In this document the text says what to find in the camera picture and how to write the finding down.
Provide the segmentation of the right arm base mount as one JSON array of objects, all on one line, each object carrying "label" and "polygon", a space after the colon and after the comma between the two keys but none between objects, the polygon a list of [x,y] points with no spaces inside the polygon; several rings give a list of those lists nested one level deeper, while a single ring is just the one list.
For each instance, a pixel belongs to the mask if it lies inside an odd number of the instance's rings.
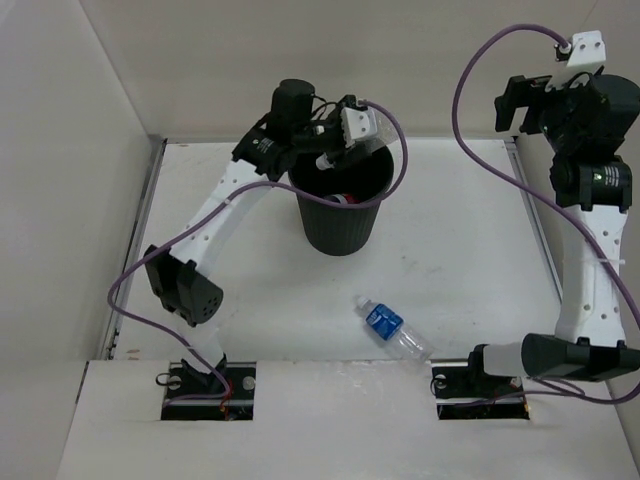
[{"label": "right arm base mount", "polygon": [[468,360],[433,361],[430,388],[440,420],[529,420],[519,377],[487,375]]}]

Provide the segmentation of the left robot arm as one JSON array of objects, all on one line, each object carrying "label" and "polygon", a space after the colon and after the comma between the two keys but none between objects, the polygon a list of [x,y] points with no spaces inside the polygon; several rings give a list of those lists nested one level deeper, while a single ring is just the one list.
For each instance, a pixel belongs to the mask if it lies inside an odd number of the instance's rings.
[{"label": "left robot arm", "polygon": [[321,171],[338,169],[355,147],[376,134],[374,114],[355,96],[334,102],[328,115],[315,107],[317,98],[307,81],[281,81],[269,110],[234,147],[222,178],[183,231],[145,251],[152,293],[188,327],[217,313],[223,291],[210,279],[213,267],[244,217],[280,186],[282,177],[303,157]]}]

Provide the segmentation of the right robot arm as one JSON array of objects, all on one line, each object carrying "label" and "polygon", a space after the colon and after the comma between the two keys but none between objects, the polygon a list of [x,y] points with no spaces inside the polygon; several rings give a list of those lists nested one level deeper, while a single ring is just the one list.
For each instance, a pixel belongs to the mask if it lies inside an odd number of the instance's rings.
[{"label": "right robot arm", "polygon": [[489,394],[502,377],[599,382],[638,370],[639,353],[627,347],[618,289],[620,241],[632,204],[633,176],[617,155],[639,116],[639,87],[616,75],[579,73],[558,90],[547,76],[509,79],[494,101],[495,129],[542,134],[554,156],[550,182],[564,226],[562,302],[551,335],[530,333],[508,345],[479,345],[482,361],[464,370],[473,394]]}]

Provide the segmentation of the blue label water bottle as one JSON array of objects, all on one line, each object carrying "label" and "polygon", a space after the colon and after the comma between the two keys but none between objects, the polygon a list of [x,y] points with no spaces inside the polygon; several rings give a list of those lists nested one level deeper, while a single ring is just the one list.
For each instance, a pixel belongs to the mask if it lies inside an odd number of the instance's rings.
[{"label": "blue label water bottle", "polygon": [[433,355],[429,341],[386,304],[358,296],[355,312],[391,358],[423,365]]}]

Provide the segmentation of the red label clear bottle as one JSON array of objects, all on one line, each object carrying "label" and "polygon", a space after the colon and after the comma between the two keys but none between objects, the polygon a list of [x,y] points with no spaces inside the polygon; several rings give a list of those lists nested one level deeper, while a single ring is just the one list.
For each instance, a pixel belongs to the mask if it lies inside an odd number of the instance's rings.
[{"label": "red label clear bottle", "polygon": [[340,205],[352,205],[358,203],[358,200],[350,194],[330,194],[327,195],[325,199]]}]

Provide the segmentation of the clear unlabelled plastic bottle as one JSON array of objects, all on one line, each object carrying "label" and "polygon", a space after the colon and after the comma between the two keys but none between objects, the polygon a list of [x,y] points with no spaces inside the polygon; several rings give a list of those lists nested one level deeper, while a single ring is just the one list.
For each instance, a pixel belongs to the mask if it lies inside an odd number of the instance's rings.
[{"label": "clear unlabelled plastic bottle", "polygon": [[316,168],[321,171],[340,171],[355,166],[398,139],[392,123],[373,108],[346,108],[339,114],[339,121],[343,146],[322,153],[315,160]]}]

